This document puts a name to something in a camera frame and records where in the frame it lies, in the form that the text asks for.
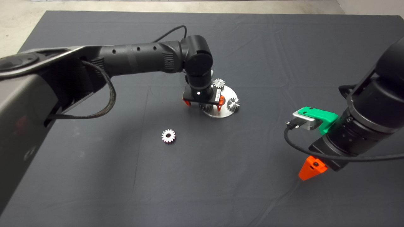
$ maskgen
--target metal gear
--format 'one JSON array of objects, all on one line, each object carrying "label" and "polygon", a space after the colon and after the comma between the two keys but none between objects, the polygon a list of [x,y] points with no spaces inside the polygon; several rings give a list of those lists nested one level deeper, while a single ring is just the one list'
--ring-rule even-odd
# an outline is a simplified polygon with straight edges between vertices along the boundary
[{"label": "metal gear", "polygon": [[213,86],[215,87],[215,88],[219,88],[219,89],[222,89],[223,90],[223,88],[225,87],[225,81],[224,80],[222,80],[222,79],[215,79],[214,81],[213,81]]},{"label": "metal gear", "polygon": [[240,107],[240,101],[238,98],[231,98],[227,101],[227,109],[231,112],[237,112]]},{"label": "metal gear", "polygon": [[203,111],[209,112],[209,111],[213,108],[213,105],[212,105],[212,104],[200,103],[200,104],[199,104],[199,108],[200,108],[201,110],[203,110]]},{"label": "metal gear", "polygon": [[175,140],[175,132],[174,130],[167,129],[161,134],[161,138],[165,143],[172,143]]}]

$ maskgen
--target orange part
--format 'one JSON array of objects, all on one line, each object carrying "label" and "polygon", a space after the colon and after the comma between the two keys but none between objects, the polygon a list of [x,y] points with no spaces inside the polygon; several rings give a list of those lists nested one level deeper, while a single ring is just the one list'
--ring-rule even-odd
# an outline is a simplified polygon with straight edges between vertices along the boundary
[{"label": "orange part", "polygon": [[217,111],[220,111],[220,109],[225,104],[225,102],[226,102],[225,97],[223,95],[221,95],[220,99],[219,99],[219,104],[217,105]]},{"label": "orange part", "polygon": [[190,101],[187,101],[187,100],[184,100],[184,99],[183,99],[183,101],[184,101],[185,104],[187,104],[187,106],[191,106],[191,102],[190,102]]},{"label": "orange part", "polygon": [[328,167],[318,158],[309,156],[306,158],[302,169],[299,172],[299,177],[302,180],[310,179],[320,173],[324,173]]}]

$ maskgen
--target black cable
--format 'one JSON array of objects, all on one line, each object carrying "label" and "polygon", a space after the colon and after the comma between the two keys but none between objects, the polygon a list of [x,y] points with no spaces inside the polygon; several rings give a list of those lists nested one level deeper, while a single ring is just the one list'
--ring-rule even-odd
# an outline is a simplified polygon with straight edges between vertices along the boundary
[{"label": "black cable", "polygon": [[378,161],[388,161],[388,160],[396,160],[396,159],[404,158],[404,153],[389,154],[389,155],[383,155],[383,156],[343,157],[343,156],[332,156],[332,155],[325,155],[325,154],[313,152],[313,151],[307,150],[303,147],[300,147],[299,145],[296,145],[292,141],[290,141],[288,132],[291,129],[293,129],[293,127],[287,127],[285,129],[285,131],[283,132],[283,137],[285,138],[286,142],[290,146],[295,148],[296,150],[301,151],[305,154],[314,156],[319,159],[327,159],[327,160],[343,161],[343,162],[378,162]]},{"label": "black cable", "polygon": [[155,41],[152,41],[152,42],[158,42],[158,41],[162,40],[164,37],[168,36],[173,31],[178,30],[182,27],[185,29],[185,32],[184,32],[184,39],[185,39],[187,37],[187,31],[188,31],[187,27],[185,25],[180,25],[180,26],[175,27],[175,28],[171,29],[170,31],[166,32],[164,35],[160,36],[158,39],[156,39]]},{"label": "black cable", "polygon": [[109,87],[109,101],[108,104],[104,107],[104,109],[98,111],[95,114],[91,114],[91,115],[86,115],[86,116],[74,116],[74,115],[67,115],[67,114],[52,114],[50,115],[48,118],[49,119],[92,119],[92,118],[99,118],[101,116],[104,116],[105,114],[107,114],[115,105],[115,101],[116,101],[116,91],[114,86],[112,85],[111,82],[111,78],[108,76],[108,74],[101,69],[100,67],[87,62],[87,61],[82,61],[83,65],[85,66],[89,66],[92,67],[93,69],[99,71],[102,76],[105,79],[105,82],[107,83],[108,87]]}]

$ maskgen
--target cable connector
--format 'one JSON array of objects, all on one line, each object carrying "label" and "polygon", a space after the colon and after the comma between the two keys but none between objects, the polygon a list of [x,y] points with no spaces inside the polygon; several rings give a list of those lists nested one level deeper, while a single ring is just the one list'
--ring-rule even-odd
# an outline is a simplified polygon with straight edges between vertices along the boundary
[{"label": "cable connector", "polygon": [[302,118],[294,118],[293,120],[286,122],[286,126],[292,130],[295,128],[299,128],[300,126],[304,125],[306,123],[305,119]]}]

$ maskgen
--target label sticker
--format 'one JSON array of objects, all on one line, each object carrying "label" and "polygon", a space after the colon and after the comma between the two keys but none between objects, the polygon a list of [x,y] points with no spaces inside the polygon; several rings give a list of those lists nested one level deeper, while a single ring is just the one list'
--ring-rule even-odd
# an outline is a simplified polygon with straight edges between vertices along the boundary
[{"label": "label sticker", "polygon": [[219,102],[220,100],[220,93],[222,92],[222,90],[217,89],[216,90],[216,97],[215,97],[215,102]]}]

